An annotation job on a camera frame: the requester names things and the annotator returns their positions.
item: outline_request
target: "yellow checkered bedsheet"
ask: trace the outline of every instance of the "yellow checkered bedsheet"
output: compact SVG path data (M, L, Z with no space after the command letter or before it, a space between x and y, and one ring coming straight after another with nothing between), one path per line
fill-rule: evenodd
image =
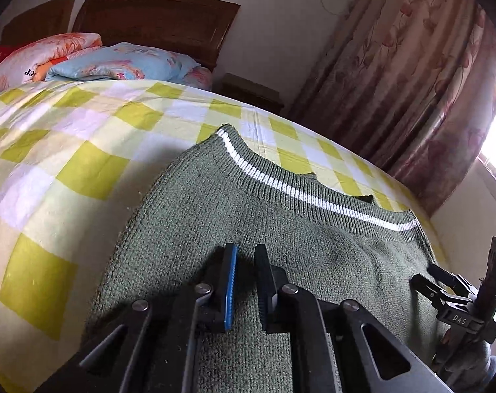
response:
M0 94L0 381L30 392L76 352L89 300L142 195L181 152L229 123L252 150L349 195L411 208L399 182L283 118L149 80L49 82Z

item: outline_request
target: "triangular cutout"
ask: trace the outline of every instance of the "triangular cutout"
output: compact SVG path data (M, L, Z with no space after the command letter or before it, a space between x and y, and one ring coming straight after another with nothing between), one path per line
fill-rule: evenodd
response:
M410 362L371 324L364 324L363 333L383 380L391 380L411 369Z

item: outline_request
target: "wooden nightstand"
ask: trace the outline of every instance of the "wooden nightstand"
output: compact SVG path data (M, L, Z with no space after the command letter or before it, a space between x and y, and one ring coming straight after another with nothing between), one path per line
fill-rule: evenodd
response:
M279 115L284 104L279 93L271 88L245 80L233 74L226 74L215 93L245 102Z

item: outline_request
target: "white stripe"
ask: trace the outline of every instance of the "white stripe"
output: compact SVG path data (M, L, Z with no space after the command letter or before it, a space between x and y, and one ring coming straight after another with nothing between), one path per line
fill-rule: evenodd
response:
M268 176L268 174L263 173L260 170L257 170L254 166L250 164L247 164L246 160L237 153L237 151L231 144L230 138L228 137L228 133L226 131L220 129L216 132L216 135L218 135L223 140L224 145L226 146L226 150L232 157L233 162L241 170L243 170L244 173L246 173L250 177L253 177L255 180L261 183L265 183L268 186L277 189L278 191L282 191L283 193L291 196L292 198L302 200L304 202L307 202L308 204L314 205L319 208L324 208L326 210L330 210L334 213L339 213L357 220L366 221L370 224L381 226L391 231L396 231L396 232L408 231L419 225L419 220L417 220L416 218L414 218L412 221L409 221L408 223L402 223L400 225L390 223L389 221L381 220L380 218L373 217L369 214L360 213L359 211L355 211L352 208L341 207L334 203L319 199L317 196L308 195L303 191L299 191L293 187L290 187L289 185L283 183L282 181L278 182L276 178L275 179L271 178Z

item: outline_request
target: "wooden headboard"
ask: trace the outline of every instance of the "wooden headboard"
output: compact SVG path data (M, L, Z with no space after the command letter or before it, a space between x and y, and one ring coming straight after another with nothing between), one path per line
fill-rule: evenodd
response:
M1 44L18 46L68 32L75 0L50 0L11 19L2 30Z
M221 0L85 0L73 32L184 53L213 70L239 5Z

